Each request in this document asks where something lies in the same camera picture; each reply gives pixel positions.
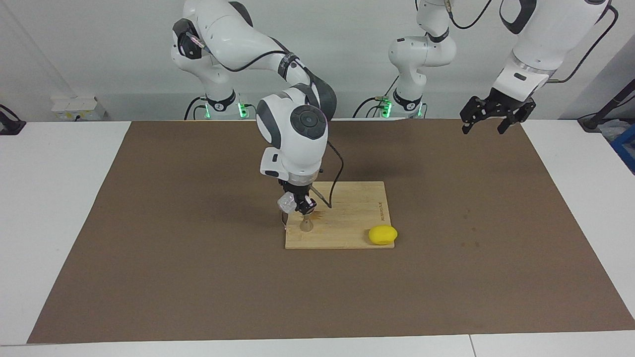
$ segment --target yellow lemon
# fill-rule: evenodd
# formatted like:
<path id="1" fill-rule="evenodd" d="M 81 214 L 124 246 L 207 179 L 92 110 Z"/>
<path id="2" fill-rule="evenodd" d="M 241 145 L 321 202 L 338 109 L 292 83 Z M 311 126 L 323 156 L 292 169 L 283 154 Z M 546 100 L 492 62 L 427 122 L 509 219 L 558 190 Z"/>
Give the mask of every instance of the yellow lemon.
<path id="1" fill-rule="evenodd" d="M 368 232 L 368 239 L 376 245 L 389 245 L 397 239 L 397 230 L 392 226 L 376 226 Z"/>

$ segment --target round black button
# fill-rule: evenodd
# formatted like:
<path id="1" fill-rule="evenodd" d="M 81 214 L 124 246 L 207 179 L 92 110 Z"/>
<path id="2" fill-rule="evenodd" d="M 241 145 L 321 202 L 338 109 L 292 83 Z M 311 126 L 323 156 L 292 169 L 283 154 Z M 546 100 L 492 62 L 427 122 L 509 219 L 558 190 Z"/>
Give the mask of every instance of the round black button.
<path id="1" fill-rule="evenodd" d="M 300 114 L 300 122 L 304 126 L 312 128 L 318 124 L 318 116 L 313 112 L 305 111 Z"/>

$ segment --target table surface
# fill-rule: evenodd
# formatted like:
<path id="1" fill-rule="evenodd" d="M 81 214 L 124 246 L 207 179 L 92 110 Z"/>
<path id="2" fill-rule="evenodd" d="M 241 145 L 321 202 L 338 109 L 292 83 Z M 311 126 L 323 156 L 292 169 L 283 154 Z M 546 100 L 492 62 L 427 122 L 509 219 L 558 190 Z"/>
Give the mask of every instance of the table surface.
<path id="1" fill-rule="evenodd" d="M 635 349 L 635 331 L 24 346 L 129 125 L 29 123 L 19 136 L 0 138 L 1 355 L 631 356 Z M 600 134 L 574 121 L 523 128 L 635 315 L 635 177 Z"/>

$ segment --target brown table mat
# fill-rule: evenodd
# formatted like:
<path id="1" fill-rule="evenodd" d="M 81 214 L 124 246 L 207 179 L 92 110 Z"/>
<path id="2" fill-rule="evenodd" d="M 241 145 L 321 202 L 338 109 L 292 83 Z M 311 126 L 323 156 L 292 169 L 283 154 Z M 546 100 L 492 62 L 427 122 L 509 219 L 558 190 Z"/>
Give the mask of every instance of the brown table mat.
<path id="1" fill-rule="evenodd" d="M 297 251 L 255 123 L 132 123 L 29 343 L 635 329 L 522 128 L 460 127 L 332 123 L 399 238 Z"/>

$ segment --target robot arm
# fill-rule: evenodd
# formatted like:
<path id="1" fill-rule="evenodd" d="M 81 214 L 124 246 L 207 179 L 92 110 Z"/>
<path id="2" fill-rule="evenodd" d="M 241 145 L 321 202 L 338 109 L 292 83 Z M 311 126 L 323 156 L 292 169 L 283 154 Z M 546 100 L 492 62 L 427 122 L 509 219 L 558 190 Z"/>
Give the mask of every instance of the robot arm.
<path id="1" fill-rule="evenodd" d="M 427 81 L 423 67 L 448 65 L 457 54 L 444 0 L 421 0 L 418 8 L 417 23 L 425 35 L 397 39 L 390 47 L 389 59 L 399 70 L 392 93 L 394 116 L 416 116 Z"/>
<path id="2" fill-rule="evenodd" d="M 536 107 L 532 95 L 553 76 L 566 55 L 606 12 L 610 0 L 503 0 L 500 17 L 518 43 L 496 78 L 490 95 L 472 97 L 461 111 L 463 132 L 490 117 L 504 117 L 498 127 L 527 120 Z"/>
<path id="3" fill-rule="evenodd" d="M 180 55 L 180 68 L 201 79 L 206 93 L 217 90 L 219 98 L 232 97 L 234 90 L 223 80 L 225 71 L 267 69 L 291 84 L 257 105 L 258 129 L 272 146 L 265 150 L 260 172 L 277 178 L 293 195 L 295 210 L 309 214 L 316 206 L 309 189 L 326 149 L 328 121 L 337 106 L 335 92 L 280 42 L 256 31 L 239 3 L 187 0 L 184 15 L 174 27 L 173 54 Z M 209 59 L 199 65 L 205 55 Z"/>

